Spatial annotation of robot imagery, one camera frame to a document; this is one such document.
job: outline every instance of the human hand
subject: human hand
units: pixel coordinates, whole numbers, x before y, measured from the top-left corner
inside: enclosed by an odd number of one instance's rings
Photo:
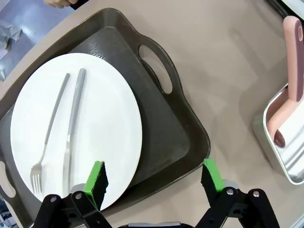
[[[65,6],[77,3],[78,0],[44,0],[44,2],[53,7],[64,8]]]

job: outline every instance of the white plate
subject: white plate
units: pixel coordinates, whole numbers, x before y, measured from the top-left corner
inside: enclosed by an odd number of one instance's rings
[[[65,197],[62,190],[63,157],[80,68],[86,78],[77,116],[71,154],[70,186],[85,183],[95,161],[104,161],[109,186],[102,209],[126,190],[136,171],[142,146],[142,124],[135,97],[122,75],[104,60],[74,53],[42,65],[23,86],[16,101],[10,140],[13,157],[31,192],[30,171],[43,151],[55,100],[66,73],[71,77],[63,93],[42,162],[42,194]]]

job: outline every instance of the tray handle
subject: tray handle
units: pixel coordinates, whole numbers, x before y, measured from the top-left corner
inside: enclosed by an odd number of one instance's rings
[[[2,159],[0,158],[0,195],[9,205],[9,211],[14,216],[19,227],[28,227],[31,225],[31,218],[26,211],[20,197],[16,194],[15,188],[12,186],[11,176]]]
[[[180,80],[179,74],[173,64],[173,61],[171,60],[171,58],[169,57],[167,52],[154,40],[152,40],[151,38],[146,37],[144,35],[140,36],[140,44],[138,45],[138,52],[139,52],[139,48],[141,45],[145,45],[151,51],[153,51],[156,54],[156,56],[160,59],[162,64],[164,65],[166,71],[168,72],[169,78],[172,83],[172,92],[169,94],[165,93],[159,83],[159,80],[157,79],[157,86],[159,87],[161,92],[163,94],[167,94],[167,95],[175,94],[175,95],[183,96],[183,90],[182,90],[182,85],[181,85],[181,80]],[[141,61],[143,61],[147,65],[147,67],[150,70],[152,70],[152,68],[149,66],[148,63],[146,63],[140,56],[139,56],[139,58]]]

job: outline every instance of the black sleeve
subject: black sleeve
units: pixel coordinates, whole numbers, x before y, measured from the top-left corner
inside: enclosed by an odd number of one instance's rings
[[[78,0],[78,2],[74,5],[71,5],[71,7],[76,10],[79,7],[81,7],[83,4],[85,4],[87,1],[89,0]]]

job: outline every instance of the green tape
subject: green tape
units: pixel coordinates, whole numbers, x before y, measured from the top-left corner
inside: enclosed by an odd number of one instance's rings
[[[215,165],[215,162],[211,158],[206,158],[204,159],[203,165],[206,166],[206,168],[208,169],[216,191],[221,192],[225,188],[225,184],[220,176],[220,173]]]
[[[84,187],[84,193],[91,199],[91,201],[94,203],[94,205],[97,207],[95,199],[93,197],[93,188],[95,186],[95,182],[97,180],[97,177],[99,175],[99,172],[101,170],[101,167],[103,166],[103,161],[95,161],[94,166],[91,170],[91,173],[85,183]]]

